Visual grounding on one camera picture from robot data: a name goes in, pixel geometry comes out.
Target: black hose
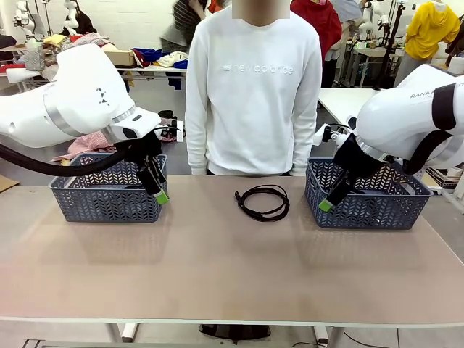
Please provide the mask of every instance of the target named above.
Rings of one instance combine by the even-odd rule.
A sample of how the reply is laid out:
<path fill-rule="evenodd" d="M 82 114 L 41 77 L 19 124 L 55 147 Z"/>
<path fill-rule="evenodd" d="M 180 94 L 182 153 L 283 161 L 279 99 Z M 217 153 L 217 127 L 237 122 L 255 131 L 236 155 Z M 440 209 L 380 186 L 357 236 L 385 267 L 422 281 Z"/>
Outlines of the black hose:
<path fill-rule="evenodd" d="M 108 158 L 101 161 L 91 163 L 90 165 L 69 166 L 63 167 L 59 165 L 50 165 L 49 163 L 40 162 L 36 159 L 20 154 L 4 145 L 0 144 L 0 158 L 13 163 L 14 165 L 23 167 L 33 172 L 51 175 L 51 176 L 64 176 L 66 178 L 73 176 L 84 176 L 94 173 L 99 173 L 113 165 L 121 162 L 128 155 L 130 148 L 120 149 L 118 152 L 112 154 Z"/>

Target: floor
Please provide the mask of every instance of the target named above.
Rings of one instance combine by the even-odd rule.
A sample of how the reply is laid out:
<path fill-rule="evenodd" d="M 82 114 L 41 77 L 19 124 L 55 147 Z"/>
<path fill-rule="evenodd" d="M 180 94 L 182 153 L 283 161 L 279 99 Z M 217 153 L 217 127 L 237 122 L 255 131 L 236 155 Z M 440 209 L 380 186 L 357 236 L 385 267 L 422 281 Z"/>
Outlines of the floor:
<path fill-rule="evenodd" d="M 172 109 L 175 115 L 183 117 L 185 112 L 185 94 L 172 90 L 162 81 L 137 81 L 130 95 L 138 106 L 160 111 Z M 331 117 L 324 109 L 319 110 L 318 124 L 330 121 Z M 48 149 L 28 149 L 5 137 L 0 143 L 10 146 L 37 160 L 49 161 L 58 154 L 64 154 L 69 144 Z M 169 174 L 189 174 L 186 145 L 169 144 L 165 148 L 168 155 Z M 328 157 L 334 152 L 330 145 L 314 148 L 312 156 Z M 22 170 L 0 159 L 0 174 L 18 180 L 26 186 L 45 186 L 51 181 L 46 175 L 38 175 Z M 441 197 L 432 198 L 423 212 L 427 221 L 450 245 L 456 255 L 464 260 L 464 216 L 460 215 Z M 314 342 L 312 330 L 305 327 L 272 327 L 273 335 L 266 340 L 252 342 L 255 346 L 291 347 L 298 341 Z M 347 329 L 347 333 L 366 344 L 385 347 L 397 347 L 397 333 L 391 329 Z M 402 348 L 462 348 L 464 347 L 464 328 L 400 330 Z M 48 339 L 55 341 L 107 341 L 108 336 L 103 324 L 48 324 L 13 323 L 0 321 L 0 347 L 19 348 L 23 339 Z M 211 339 L 198 332 L 196 325 L 142 325 L 138 331 L 138 342 L 194 343 L 211 342 Z M 343 338 L 343 347 L 355 348 L 358 344 Z"/>

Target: table edge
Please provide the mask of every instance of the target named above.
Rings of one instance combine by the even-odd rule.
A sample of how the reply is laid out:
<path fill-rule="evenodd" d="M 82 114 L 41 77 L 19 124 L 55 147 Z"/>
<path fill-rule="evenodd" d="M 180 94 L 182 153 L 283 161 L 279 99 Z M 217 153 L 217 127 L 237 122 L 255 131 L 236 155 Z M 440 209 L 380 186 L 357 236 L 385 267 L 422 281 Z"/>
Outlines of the table edge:
<path fill-rule="evenodd" d="M 139 323 L 139 324 L 223 324 L 223 325 L 268 325 L 268 326 L 333 326 L 338 328 L 457 328 L 464 323 L 325 323 L 313 321 L 259 321 L 259 320 L 210 320 L 210 319 L 136 319 L 136 318 L 23 318 L 2 317 L 0 321 L 23 323 Z"/>

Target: wall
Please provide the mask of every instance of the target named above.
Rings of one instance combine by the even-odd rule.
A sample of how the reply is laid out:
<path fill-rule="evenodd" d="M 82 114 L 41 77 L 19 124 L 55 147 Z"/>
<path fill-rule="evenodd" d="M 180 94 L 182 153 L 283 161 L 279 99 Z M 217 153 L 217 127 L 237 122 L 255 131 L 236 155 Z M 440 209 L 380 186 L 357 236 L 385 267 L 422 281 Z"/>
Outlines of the wall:
<path fill-rule="evenodd" d="M 121 49 L 134 46 L 160 48 L 160 35 L 172 22 L 172 6 L 175 0 L 79 0 L 79 6 L 91 19 L 94 27 L 104 36 L 109 36 Z M 39 12 L 45 26 L 46 15 L 41 0 Z M 64 0 L 51 0 L 48 5 L 51 29 L 62 31 L 67 9 Z M 29 1 L 36 12 L 34 1 Z M 0 13 L 5 31 L 18 42 L 25 40 L 20 28 L 12 22 L 16 1 L 0 0 Z"/>

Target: woven pattern basket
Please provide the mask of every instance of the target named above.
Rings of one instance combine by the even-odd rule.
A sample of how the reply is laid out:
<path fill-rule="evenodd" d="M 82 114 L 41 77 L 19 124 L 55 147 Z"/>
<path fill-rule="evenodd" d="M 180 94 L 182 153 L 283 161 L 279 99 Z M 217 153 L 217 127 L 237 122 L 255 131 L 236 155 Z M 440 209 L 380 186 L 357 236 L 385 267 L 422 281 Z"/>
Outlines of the woven pattern basket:
<path fill-rule="evenodd" d="M 88 165 L 109 154 L 82 154 L 71 165 Z M 157 157 L 166 176 L 166 155 Z M 70 222 L 153 223 L 162 206 L 146 193 L 137 178 L 137 165 L 120 162 L 100 173 L 75 178 L 55 178 L 49 185 Z M 162 184 L 167 193 L 167 184 Z"/>
<path fill-rule="evenodd" d="M 355 188 L 365 194 L 350 194 L 330 212 L 319 204 L 342 169 L 329 158 L 308 160 L 306 198 L 322 228 L 411 229 L 433 194 L 420 181 L 385 165 L 372 178 L 358 179 Z"/>

